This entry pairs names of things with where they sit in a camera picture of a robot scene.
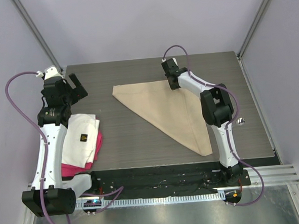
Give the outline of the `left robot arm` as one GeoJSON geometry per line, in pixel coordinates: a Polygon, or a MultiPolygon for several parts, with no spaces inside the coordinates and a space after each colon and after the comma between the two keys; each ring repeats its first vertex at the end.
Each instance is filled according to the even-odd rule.
{"type": "Polygon", "coordinates": [[[100,189],[91,174],[78,174],[62,182],[62,150],[71,117],[71,106],[88,95],[74,73],[69,75],[75,87],[63,77],[44,80],[43,102],[37,128],[41,135],[40,152],[32,189],[22,193],[23,204],[37,217],[72,214],[76,198],[86,193],[95,196],[100,189]]]}

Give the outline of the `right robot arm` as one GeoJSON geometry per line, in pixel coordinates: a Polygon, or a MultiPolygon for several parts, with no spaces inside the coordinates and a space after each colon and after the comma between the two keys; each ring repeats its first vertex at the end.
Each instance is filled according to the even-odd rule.
{"type": "Polygon", "coordinates": [[[232,135],[234,108],[226,86],[198,78],[187,68],[180,68],[175,58],[163,59],[161,66],[171,90],[183,88],[199,97],[203,118],[212,128],[219,150],[220,180],[227,186],[239,185],[243,165],[232,135]]]}

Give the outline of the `spoon with wooden handle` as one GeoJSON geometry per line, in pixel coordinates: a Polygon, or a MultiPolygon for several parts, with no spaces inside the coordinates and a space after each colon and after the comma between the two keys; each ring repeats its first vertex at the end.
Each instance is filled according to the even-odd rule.
{"type": "Polygon", "coordinates": [[[242,125],[244,125],[245,120],[242,117],[239,117],[236,122],[237,122],[237,125],[242,126],[242,125]]]}

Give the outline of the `beige cloth napkin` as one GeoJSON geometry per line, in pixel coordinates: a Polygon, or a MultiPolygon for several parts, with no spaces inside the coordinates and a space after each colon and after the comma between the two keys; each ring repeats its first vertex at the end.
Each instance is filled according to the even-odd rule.
{"type": "Polygon", "coordinates": [[[207,156],[212,147],[200,99],[167,81],[113,86],[113,97],[191,151],[207,156]]]}

